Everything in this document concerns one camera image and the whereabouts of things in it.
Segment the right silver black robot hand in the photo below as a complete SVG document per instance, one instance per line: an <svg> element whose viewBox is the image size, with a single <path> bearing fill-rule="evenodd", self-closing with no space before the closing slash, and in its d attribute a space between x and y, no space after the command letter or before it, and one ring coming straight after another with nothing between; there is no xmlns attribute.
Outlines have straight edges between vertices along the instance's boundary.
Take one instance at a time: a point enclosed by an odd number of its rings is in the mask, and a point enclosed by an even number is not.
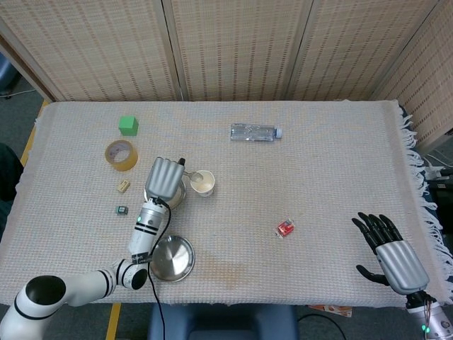
<svg viewBox="0 0 453 340"><path fill-rule="evenodd" d="M373 273L359 264L357 271L371 282L391 287L399 295L412 295L426 289L430 282L428 273L396 225L385 215L363 212L357 215L352 223L362 233L382 273Z"/></svg>

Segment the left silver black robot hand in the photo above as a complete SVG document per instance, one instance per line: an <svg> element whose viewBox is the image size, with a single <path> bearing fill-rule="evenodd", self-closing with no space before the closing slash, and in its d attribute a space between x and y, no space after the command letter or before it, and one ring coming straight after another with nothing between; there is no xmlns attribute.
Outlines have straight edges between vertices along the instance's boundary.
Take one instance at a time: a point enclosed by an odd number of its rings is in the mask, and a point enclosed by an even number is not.
<svg viewBox="0 0 453 340"><path fill-rule="evenodd" d="M172 200L178 191L184 171L184 158L173 161L157 157L144 186L144 200L146 202L153 198L160 198L165 202Z"/></svg>

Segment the steel bowl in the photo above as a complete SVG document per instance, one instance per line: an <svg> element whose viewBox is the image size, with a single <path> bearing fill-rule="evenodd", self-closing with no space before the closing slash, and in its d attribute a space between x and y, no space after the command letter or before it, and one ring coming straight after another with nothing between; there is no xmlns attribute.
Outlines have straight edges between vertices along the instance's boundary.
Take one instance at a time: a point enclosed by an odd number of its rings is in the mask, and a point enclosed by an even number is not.
<svg viewBox="0 0 453 340"><path fill-rule="evenodd" d="M183 180L181 180L178 184L178 189L175 195L170 200L166 200L166 204L169 206L171 210L177 208L186 197L186 186ZM151 207L151 196L147 192L147 187L144 187L144 206Z"/></svg>

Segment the white paper cup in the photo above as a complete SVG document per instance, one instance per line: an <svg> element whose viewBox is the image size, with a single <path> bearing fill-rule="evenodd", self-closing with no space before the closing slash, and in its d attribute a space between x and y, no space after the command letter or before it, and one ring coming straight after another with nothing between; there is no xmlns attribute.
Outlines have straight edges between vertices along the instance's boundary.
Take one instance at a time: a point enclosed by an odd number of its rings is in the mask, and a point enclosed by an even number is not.
<svg viewBox="0 0 453 340"><path fill-rule="evenodd" d="M190 180L192 189L202 197L210 196L213 193L215 185L214 175L207 170L199 170L197 174L201 175L202 179L198 177L194 181Z"/></svg>

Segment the steel plate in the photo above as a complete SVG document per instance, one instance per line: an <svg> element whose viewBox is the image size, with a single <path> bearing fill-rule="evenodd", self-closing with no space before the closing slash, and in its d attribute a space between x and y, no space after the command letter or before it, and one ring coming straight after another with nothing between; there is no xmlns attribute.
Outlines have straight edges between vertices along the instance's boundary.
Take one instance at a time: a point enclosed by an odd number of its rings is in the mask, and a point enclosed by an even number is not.
<svg viewBox="0 0 453 340"><path fill-rule="evenodd" d="M157 244L150 262L151 272L161 281L178 282L190 274L195 265L192 244L184 237L169 235Z"/></svg>

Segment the yellow tape roll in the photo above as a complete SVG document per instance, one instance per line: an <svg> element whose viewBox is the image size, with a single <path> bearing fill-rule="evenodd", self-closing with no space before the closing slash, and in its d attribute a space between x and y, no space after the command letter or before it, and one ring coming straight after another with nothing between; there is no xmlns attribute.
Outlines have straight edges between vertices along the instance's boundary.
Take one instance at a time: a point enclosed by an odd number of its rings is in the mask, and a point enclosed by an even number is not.
<svg viewBox="0 0 453 340"><path fill-rule="evenodd" d="M115 170L128 171L137 163L138 153L131 142L116 140L105 149L105 159Z"/></svg>

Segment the green cube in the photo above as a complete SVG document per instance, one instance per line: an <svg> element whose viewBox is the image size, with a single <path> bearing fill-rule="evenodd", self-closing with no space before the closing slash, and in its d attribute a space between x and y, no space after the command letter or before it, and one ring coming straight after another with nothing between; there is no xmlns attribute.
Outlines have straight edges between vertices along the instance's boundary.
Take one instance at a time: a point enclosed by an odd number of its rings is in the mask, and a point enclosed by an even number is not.
<svg viewBox="0 0 453 340"><path fill-rule="evenodd" d="M120 117L118 129L122 136L136 136L138 133L139 123L135 116L124 115Z"/></svg>

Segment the black box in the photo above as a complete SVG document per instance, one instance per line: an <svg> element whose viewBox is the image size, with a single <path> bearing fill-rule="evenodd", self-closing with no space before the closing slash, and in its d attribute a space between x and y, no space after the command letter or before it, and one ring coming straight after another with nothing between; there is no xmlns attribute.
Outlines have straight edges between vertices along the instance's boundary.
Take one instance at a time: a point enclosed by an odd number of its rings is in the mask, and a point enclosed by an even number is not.
<svg viewBox="0 0 453 340"><path fill-rule="evenodd" d="M445 234L453 234L453 179L428 181L430 195Z"/></svg>

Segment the orange printed paper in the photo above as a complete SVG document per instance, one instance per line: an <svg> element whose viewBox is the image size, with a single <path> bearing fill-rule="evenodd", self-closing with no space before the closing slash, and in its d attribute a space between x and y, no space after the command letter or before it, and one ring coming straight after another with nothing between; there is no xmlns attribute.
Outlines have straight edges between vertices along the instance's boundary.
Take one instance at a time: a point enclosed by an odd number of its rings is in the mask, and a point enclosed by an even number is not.
<svg viewBox="0 0 453 340"><path fill-rule="evenodd" d="M337 305L309 305L309 308L317 311L328 312L342 317L352 317L352 307Z"/></svg>

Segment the clear plastic water bottle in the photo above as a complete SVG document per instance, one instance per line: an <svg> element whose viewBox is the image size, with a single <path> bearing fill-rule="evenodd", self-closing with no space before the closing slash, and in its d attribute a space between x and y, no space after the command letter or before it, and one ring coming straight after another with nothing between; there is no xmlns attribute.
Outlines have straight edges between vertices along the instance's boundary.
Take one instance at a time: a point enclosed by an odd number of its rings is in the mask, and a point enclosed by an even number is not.
<svg viewBox="0 0 453 340"><path fill-rule="evenodd" d="M232 123L230 130L233 141L273 142L282 138L282 129L273 125Z"/></svg>

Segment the white power strip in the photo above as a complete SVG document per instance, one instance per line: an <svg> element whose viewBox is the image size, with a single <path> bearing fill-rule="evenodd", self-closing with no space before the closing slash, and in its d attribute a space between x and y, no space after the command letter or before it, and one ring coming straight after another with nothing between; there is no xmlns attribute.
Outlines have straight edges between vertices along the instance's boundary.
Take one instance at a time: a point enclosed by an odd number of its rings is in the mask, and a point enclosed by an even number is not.
<svg viewBox="0 0 453 340"><path fill-rule="evenodd" d="M425 167L425 178L427 181L439 181L448 179L453 176L453 168L442 167L442 166L426 166Z"/></svg>

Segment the beige woven table cloth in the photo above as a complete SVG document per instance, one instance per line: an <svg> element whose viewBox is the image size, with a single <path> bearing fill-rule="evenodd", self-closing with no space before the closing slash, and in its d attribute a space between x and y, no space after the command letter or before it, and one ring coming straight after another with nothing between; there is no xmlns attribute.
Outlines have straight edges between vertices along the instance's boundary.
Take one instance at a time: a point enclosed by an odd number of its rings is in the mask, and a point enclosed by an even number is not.
<svg viewBox="0 0 453 340"><path fill-rule="evenodd" d="M121 135L124 115L138 120L136 136ZM232 123L273 125L282 138L233 141ZM126 259L157 157L214 174L212 195L188 190L166 225L190 241L195 266L177 283L117 288L111 302L402 306L402 296L356 270L381 270L352 223L363 212L394 222L428 272L429 294L453 303L453 259L427 211L407 124L395 101L52 103L0 242L0 303L33 277ZM116 140L137 150L128 171L105 159ZM130 187L119 193L123 179ZM120 205L127 215L115 213ZM286 219L294 231L277 237Z"/></svg>

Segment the red snack packet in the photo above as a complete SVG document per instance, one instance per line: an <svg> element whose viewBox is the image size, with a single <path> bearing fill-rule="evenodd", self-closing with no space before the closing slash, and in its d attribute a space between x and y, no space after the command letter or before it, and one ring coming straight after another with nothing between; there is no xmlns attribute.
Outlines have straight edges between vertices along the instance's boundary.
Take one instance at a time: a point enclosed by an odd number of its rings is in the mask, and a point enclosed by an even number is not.
<svg viewBox="0 0 453 340"><path fill-rule="evenodd" d="M286 219L282 221L275 230L275 235L280 238L284 238L294 231L295 225L293 220Z"/></svg>

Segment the woven bamboo screen panel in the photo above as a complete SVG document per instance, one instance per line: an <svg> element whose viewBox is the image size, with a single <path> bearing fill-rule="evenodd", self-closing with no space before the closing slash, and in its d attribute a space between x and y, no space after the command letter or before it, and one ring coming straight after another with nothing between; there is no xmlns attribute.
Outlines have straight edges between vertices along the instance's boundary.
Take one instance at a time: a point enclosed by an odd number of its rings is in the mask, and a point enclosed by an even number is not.
<svg viewBox="0 0 453 340"><path fill-rule="evenodd" d="M0 52L50 102L182 97L161 0L0 0Z"/></svg>
<svg viewBox="0 0 453 340"><path fill-rule="evenodd" d="M371 98L406 109L423 154L453 135L453 0L437 1Z"/></svg>
<svg viewBox="0 0 453 340"><path fill-rule="evenodd" d="M161 0L185 101L287 95L314 0Z"/></svg>
<svg viewBox="0 0 453 340"><path fill-rule="evenodd" d="M369 99L436 4L309 0L286 99Z"/></svg>

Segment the dark fabric object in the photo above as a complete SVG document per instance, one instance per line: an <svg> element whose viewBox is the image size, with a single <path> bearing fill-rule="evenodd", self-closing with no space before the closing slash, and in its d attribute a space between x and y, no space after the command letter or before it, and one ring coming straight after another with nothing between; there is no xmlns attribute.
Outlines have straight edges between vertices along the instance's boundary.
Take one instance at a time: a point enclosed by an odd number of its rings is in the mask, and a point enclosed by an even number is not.
<svg viewBox="0 0 453 340"><path fill-rule="evenodd" d="M0 200L12 201L15 198L22 173L23 165L16 153L0 142Z"/></svg>

